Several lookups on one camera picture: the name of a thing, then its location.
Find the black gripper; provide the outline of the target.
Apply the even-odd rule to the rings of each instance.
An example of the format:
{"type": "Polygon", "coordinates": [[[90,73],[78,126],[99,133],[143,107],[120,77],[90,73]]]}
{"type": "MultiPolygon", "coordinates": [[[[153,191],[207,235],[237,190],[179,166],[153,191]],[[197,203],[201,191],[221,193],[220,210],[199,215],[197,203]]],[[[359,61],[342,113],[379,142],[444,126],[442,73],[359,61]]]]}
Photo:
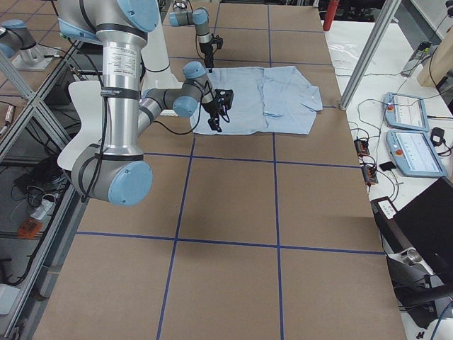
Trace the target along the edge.
{"type": "Polygon", "coordinates": [[[212,46],[212,43],[199,43],[198,46],[200,48],[201,57],[205,61],[206,70],[209,73],[212,73],[212,70],[214,68],[214,48],[212,46]]]}
{"type": "Polygon", "coordinates": [[[207,103],[207,113],[210,115],[208,119],[208,125],[211,130],[222,132],[220,127],[219,118],[225,117],[227,112],[225,110],[225,100],[220,98],[215,98],[213,101],[207,103]]]}

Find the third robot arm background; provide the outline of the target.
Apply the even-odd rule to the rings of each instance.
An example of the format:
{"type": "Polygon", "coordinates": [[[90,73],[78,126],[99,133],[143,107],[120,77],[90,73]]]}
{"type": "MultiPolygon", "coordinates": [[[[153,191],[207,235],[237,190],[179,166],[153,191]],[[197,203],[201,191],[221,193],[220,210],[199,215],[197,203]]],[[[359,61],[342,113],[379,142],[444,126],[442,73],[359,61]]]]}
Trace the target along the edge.
{"type": "Polygon", "coordinates": [[[52,57],[45,57],[27,25],[19,19],[1,22],[1,53],[12,59],[12,65],[22,71],[44,71],[52,57]]]}

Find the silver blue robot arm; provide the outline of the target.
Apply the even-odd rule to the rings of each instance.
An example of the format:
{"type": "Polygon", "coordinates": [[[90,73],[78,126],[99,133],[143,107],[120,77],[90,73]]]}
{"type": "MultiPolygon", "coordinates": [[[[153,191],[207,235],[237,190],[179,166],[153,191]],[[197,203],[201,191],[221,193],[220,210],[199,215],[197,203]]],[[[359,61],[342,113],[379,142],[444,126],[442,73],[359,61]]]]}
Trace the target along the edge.
{"type": "Polygon", "coordinates": [[[195,27],[195,47],[198,56],[204,62],[208,72],[212,73],[214,54],[222,48],[223,38],[211,32],[208,10],[205,7],[194,9],[190,1],[174,1],[171,9],[168,15],[171,26],[195,27]]]}
{"type": "Polygon", "coordinates": [[[82,198],[136,205],[153,180],[140,134],[168,110],[189,118],[203,109],[220,131],[234,95],[213,87],[211,60],[186,64],[184,82],[174,77],[156,1],[61,1],[58,23],[64,37],[101,45],[103,68],[69,87],[81,128],[57,162],[82,198]]]}

